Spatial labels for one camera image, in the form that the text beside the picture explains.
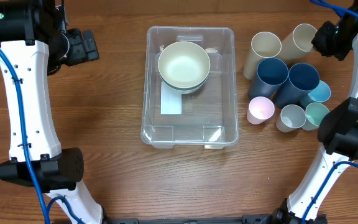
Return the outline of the clear plastic storage bin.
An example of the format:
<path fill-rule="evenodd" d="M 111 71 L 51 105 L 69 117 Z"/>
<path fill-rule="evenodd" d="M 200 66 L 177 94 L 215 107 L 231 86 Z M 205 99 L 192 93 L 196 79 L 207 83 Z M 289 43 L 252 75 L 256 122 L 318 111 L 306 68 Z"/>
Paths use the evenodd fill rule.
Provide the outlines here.
<path fill-rule="evenodd" d="M 209 77 L 198 91 L 181 95 L 182 112 L 162 115 L 157 62 L 162 50 L 178 41 L 204 48 L 211 61 Z M 234 33 L 228 27 L 153 26 L 147 31 L 141 139 L 155 148 L 197 145 L 233 146 L 239 138 Z"/>

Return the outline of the cream tall cup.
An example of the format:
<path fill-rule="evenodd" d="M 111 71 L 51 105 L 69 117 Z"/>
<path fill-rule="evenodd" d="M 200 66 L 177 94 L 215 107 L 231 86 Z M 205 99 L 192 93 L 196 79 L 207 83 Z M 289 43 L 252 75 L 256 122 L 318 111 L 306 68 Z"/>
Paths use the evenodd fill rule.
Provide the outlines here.
<path fill-rule="evenodd" d="M 256 76 L 257 66 L 265 58 L 276 57 L 282 49 L 281 40 L 271 32 L 259 32 L 253 36 L 243 75 L 248 80 Z"/>
<path fill-rule="evenodd" d="M 311 41 L 315 37 L 317 29 L 310 24 L 299 24 L 282 41 L 282 49 L 277 58 L 285 63 L 299 60 L 313 51 Z"/>

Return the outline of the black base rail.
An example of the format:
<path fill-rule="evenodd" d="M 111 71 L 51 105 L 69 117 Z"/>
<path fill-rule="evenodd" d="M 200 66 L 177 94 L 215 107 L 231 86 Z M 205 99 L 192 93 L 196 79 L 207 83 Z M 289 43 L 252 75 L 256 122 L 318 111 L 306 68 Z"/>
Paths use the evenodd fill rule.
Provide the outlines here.
<path fill-rule="evenodd" d="M 264 223 L 302 223 L 302 218 L 295 217 L 286 212 L 284 208 L 277 208 L 271 215 L 243 215 L 241 217 L 229 218 L 178 218 L 178 219 L 156 219 L 139 220 L 137 218 L 109 219 L 103 209 L 102 224 L 264 224 Z"/>

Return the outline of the white label in bin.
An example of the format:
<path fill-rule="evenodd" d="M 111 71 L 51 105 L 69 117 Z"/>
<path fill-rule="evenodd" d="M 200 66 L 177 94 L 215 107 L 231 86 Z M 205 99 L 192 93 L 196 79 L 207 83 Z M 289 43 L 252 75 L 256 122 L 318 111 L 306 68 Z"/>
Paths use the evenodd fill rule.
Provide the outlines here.
<path fill-rule="evenodd" d="M 161 83 L 161 110 L 162 115 L 179 115 L 182 112 L 181 93 L 169 87 L 166 83 Z"/>

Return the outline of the large cream bowl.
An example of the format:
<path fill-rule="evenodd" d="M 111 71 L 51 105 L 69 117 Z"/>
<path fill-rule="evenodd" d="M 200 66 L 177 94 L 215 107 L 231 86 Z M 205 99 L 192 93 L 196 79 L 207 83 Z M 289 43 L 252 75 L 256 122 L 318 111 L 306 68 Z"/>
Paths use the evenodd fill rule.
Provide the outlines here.
<path fill-rule="evenodd" d="M 158 58 L 157 68 L 169 84 L 191 87 L 209 75 L 211 61 L 200 45 L 179 41 L 164 48 Z"/>

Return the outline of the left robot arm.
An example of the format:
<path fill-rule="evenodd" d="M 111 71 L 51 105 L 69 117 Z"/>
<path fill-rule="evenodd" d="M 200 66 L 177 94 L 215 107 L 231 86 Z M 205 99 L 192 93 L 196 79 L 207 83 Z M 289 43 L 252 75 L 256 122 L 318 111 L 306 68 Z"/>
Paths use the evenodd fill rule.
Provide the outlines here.
<path fill-rule="evenodd" d="M 81 150 L 63 149 L 53 124 L 47 78 L 62 65 L 99 59 L 92 31 L 68 24 L 63 4 L 0 1 L 0 68 L 11 130 L 0 179 L 33 187 L 45 223 L 54 203 L 72 223 L 109 223 L 83 182 Z"/>

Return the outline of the dark blue bowl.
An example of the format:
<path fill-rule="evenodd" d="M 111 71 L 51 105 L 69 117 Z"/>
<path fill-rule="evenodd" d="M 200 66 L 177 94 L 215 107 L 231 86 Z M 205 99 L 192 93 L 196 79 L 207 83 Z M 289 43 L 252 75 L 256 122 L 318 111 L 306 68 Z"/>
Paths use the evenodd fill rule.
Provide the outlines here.
<path fill-rule="evenodd" d="M 160 78 L 164 83 L 166 83 L 166 85 L 168 85 L 169 87 L 171 87 L 173 89 L 176 89 L 179 91 L 191 91 L 191 90 L 195 91 L 195 90 L 199 89 L 206 82 L 206 80 L 208 79 L 208 76 L 201 83 L 199 83 L 195 86 L 191 86 L 191 87 L 177 87 L 172 84 L 169 84 L 169 82 L 167 82 L 161 75 L 160 75 Z"/>

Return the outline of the small light blue cup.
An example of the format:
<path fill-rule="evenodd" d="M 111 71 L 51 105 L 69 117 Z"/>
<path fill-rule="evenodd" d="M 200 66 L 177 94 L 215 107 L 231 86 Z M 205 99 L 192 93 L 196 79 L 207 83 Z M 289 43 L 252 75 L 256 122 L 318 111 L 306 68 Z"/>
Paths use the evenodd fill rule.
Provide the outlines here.
<path fill-rule="evenodd" d="M 300 105 L 307 107 L 310 103 L 324 103 L 331 97 L 331 89 L 327 83 L 320 80 L 318 86 L 300 100 Z"/>

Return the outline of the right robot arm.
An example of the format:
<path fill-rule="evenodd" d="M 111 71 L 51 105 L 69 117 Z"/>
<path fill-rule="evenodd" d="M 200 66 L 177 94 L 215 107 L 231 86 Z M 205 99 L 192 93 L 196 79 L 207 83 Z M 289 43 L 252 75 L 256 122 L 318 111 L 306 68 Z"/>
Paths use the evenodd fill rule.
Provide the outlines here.
<path fill-rule="evenodd" d="M 327 223 L 318 210 L 340 175 L 358 168 L 358 1 L 345 9 L 324 1 L 315 5 L 332 9 L 340 20 L 326 21 L 311 41 L 321 55 L 343 60 L 354 53 L 354 69 L 348 99 L 324 116 L 319 129 L 319 149 L 301 184 L 266 223 Z"/>

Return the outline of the small grey cup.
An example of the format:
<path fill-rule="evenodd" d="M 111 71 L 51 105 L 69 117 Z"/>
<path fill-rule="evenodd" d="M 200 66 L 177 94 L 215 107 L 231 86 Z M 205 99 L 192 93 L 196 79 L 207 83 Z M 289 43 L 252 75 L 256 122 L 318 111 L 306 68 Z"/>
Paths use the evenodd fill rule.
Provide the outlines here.
<path fill-rule="evenodd" d="M 306 113 L 298 105 L 286 105 L 280 112 L 276 127 L 283 133 L 301 128 L 306 123 Z"/>

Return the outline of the small pink cup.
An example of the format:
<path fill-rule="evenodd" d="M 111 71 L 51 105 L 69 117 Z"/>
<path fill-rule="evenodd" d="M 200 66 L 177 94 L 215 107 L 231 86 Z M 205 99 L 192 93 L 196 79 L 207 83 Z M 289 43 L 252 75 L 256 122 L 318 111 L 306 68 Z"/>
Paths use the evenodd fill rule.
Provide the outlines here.
<path fill-rule="evenodd" d="M 275 112 L 273 102 L 264 96 L 253 98 L 247 110 L 247 120 L 251 124 L 260 124 L 270 119 Z"/>

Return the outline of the small green cup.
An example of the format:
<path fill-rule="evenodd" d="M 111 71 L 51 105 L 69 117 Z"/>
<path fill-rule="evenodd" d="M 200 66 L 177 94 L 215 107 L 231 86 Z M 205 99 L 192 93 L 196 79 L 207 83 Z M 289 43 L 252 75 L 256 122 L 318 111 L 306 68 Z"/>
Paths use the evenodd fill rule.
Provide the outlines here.
<path fill-rule="evenodd" d="M 310 103 L 305 109 L 306 121 L 301 127 L 306 131 L 318 129 L 329 109 L 321 103 Z"/>

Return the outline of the dark blue tall cup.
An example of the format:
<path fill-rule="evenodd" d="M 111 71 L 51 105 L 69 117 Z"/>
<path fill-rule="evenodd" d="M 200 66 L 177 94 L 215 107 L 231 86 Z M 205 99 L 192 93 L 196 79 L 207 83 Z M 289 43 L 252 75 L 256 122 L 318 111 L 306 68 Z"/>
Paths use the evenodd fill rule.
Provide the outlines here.
<path fill-rule="evenodd" d="M 273 103 L 280 109 L 286 105 L 297 104 L 318 86 L 319 81 L 319 73 L 312 65 L 307 63 L 294 64 L 289 69 L 288 79 L 273 97 Z"/>
<path fill-rule="evenodd" d="M 288 79 L 288 67 L 279 58 L 265 58 L 259 62 L 257 73 L 250 86 L 248 96 L 252 100 L 263 96 L 270 98 Z"/>

